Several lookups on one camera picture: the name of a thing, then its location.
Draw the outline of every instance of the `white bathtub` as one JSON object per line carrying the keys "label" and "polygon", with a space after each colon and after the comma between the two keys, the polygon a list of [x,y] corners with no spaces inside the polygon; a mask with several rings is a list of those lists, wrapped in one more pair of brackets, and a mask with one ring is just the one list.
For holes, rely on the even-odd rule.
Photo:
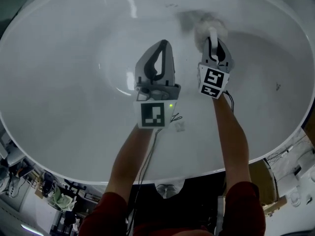
{"label": "white bathtub", "polygon": [[174,125],[159,134],[146,180],[224,168],[212,101],[198,93],[193,25],[210,12],[229,30],[227,89],[254,162],[301,125],[314,99],[314,49],[280,0],[36,0],[0,41],[1,120],[43,168],[86,183],[109,180],[135,125],[134,67],[154,43],[173,47],[182,91]]}

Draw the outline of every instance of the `white fluffy object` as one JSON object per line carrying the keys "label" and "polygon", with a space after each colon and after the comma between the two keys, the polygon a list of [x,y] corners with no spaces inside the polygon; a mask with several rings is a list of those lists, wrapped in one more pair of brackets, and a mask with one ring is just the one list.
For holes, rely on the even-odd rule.
{"label": "white fluffy object", "polygon": [[217,30],[218,38],[221,41],[224,42],[227,39],[227,29],[224,24],[218,19],[215,19],[211,14],[205,14],[194,27],[195,45],[201,53],[203,52],[205,40],[207,37],[210,37],[211,28]]}

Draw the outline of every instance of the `red sleeve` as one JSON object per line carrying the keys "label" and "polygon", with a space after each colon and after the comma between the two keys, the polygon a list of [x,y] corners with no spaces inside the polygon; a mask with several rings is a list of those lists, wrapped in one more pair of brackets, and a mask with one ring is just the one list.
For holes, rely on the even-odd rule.
{"label": "red sleeve", "polygon": [[125,235],[127,204],[116,193],[107,192],[80,227],[79,236]]}
{"label": "red sleeve", "polygon": [[265,230],[265,214],[259,201],[258,187],[250,182],[232,186],[225,199],[220,236],[264,236]]}

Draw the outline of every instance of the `red shirt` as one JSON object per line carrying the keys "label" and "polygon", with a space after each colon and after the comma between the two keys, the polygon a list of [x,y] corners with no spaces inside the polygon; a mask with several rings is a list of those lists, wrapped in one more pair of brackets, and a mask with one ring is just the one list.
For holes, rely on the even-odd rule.
{"label": "red shirt", "polygon": [[[127,204],[116,193],[105,193],[96,208],[87,216],[80,228],[79,236],[126,235]],[[220,236],[263,236],[265,215],[259,202],[256,185],[241,182],[234,185],[225,199],[223,229]],[[138,225],[134,236],[171,236],[196,228],[164,228],[160,222]]]}

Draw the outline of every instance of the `forearm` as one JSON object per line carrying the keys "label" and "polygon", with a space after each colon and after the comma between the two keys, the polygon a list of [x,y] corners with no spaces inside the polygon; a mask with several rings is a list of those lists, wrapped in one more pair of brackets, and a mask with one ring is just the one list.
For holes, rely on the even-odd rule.
{"label": "forearm", "polygon": [[227,189],[241,181],[250,181],[249,149],[243,129],[224,95],[213,100],[226,170]]}
{"label": "forearm", "polygon": [[128,201],[131,187],[148,150],[152,131],[139,129],[138,125],[134,127],[116,157],[106,192],[118,193]]}

